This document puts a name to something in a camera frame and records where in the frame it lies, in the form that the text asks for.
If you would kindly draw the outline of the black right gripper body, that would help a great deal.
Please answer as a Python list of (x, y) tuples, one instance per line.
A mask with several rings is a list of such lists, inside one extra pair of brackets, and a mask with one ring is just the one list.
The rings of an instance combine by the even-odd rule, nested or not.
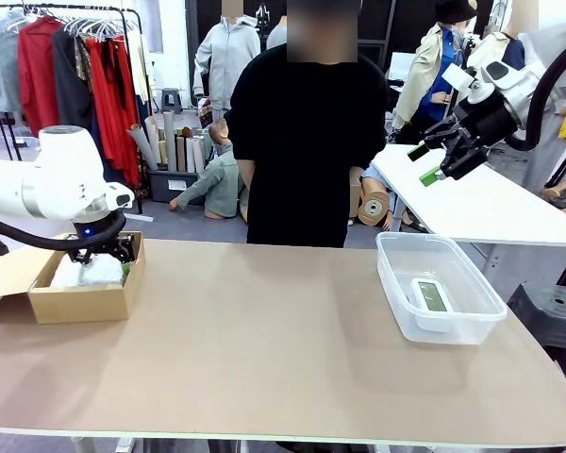
[(478, 150), (488, 156), (492, 146), (515, 133), (519, 126), (503, 97), (491, 96), (475, 105), (465, 98), (453, 108), (453, 113), (470, 137), (458, 141), (453, 152), (458, 157)]

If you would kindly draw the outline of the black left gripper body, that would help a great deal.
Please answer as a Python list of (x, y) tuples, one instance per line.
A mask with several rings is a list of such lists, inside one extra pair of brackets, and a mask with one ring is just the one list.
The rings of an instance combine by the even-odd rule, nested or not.
[(101, 219), (90, 223), (74, 223), (81, 249), (93, 253), (116, 252), (119, 247), (118, 235), (124, 227), (123, 219)]

